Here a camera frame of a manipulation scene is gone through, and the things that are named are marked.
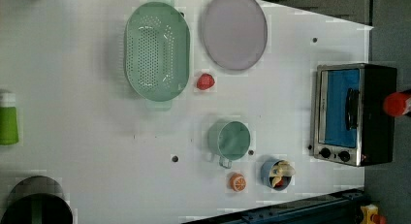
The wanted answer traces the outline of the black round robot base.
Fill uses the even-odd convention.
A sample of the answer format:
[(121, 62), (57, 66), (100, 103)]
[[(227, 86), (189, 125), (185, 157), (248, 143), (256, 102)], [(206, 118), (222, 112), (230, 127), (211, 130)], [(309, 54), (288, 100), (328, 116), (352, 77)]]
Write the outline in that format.
[(1, 224), (75, 224), (72, 209), (59, 182), (31, 176), (10, 192)]

